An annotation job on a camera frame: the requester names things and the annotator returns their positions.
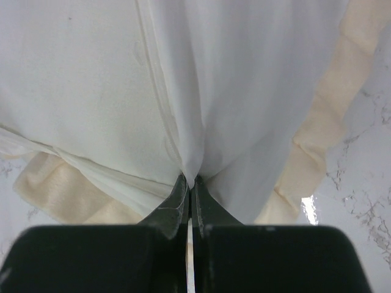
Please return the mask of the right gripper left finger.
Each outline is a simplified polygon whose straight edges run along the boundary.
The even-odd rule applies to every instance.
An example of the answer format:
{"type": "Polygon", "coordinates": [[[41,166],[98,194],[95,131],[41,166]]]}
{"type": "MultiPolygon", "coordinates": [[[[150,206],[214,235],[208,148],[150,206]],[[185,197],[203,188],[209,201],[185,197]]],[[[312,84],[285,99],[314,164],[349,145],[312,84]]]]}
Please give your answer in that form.
{"type": "Polygon", "coordinates": [[[186,292],[188,184],[134,225],[24,230],[1,268],[2,292],[186,292]]]}

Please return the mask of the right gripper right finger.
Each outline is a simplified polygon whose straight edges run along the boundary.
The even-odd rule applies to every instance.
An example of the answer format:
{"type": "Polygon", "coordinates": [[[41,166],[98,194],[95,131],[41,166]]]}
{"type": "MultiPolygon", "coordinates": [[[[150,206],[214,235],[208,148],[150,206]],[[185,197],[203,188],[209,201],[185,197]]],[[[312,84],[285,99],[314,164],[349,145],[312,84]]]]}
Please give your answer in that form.
{"type": "Polygon", "coordinates": [[[196,292],[389,292],[390,225],[315,194],[291,225],[244,225],[198,177],[191,190],[196,292]]]}

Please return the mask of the white ruffled pillowcase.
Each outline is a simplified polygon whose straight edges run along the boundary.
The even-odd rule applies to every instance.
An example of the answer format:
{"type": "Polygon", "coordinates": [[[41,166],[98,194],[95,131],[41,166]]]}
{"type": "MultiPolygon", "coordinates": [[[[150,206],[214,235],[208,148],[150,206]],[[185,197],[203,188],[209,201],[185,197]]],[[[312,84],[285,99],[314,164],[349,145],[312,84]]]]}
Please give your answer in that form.
{"type": "Polygon", "coordinates": [[[201,176],[239,221],[292,223],[389,23],[389,1],[2,1],[15,191],[136,223],[201,176]]]}

